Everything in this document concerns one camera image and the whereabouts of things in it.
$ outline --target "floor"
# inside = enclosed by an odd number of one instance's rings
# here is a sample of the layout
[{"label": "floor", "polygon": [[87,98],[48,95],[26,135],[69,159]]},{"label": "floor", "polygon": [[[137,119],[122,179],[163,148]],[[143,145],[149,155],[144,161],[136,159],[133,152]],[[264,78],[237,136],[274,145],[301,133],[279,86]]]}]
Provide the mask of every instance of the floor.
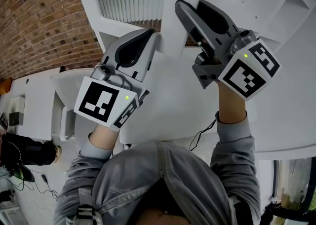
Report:
[{"label": "floor", "polygon": [[[191,141],[192,138],[184,138],[180,140],[172,140],[171,142],[188,148]],[[61,142],[60,140],[54,139],[54,142],[56,145],[60,145],[62,147],[62,155],[57,163],[47,166],[28,167],[32,170],[45,174],[50,188],[57,192],[60,192],[65,182],[66,170],[70,167],[72,160],[77,156],[78,148],[74,140]],[[217,142],[218,136],[216,133],[205,134],[204,136],[202,136],[198,146],[194,149],[193,152],[209,164],[212,151]],[[40,174],[34,172],[34,176],[40,191],[45,191],[47,189],[47,185],[43,182]],[[11,179],[12,182],[15,184],[19,184],[21,182],[21,180],[15,177]],[[34,183],[32,183],[32,186],[35,188],[33,191],[25,187],[23,191],[17,192],[20,207],[26,220],[30,225],[52,225],[55,200],[52,198],[50,192],[41,194],[36,189]]]}]

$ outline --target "person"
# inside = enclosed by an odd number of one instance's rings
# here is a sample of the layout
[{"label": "person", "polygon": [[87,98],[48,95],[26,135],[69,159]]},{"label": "person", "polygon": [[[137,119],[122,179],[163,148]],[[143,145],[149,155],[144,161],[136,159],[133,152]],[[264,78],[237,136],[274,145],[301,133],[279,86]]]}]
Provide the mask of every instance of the person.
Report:
[{"label": "person", "polygon": [[66,224],[88,202],[104,225],[246,225],[258,220],[260,191],[245,101],[222,83],[218,88],[220,141],[210,165],[168,142],[141,143],[109,159],[119,133],[97,125],[67,172],[55,224]]},{"label": "person", "polygon": [[52,141],[44,144],[31,138],[2,133],[0,136],[0,164],[8,171],[21,165],[49,165],[57,162],[61,155],[61,147]]}]

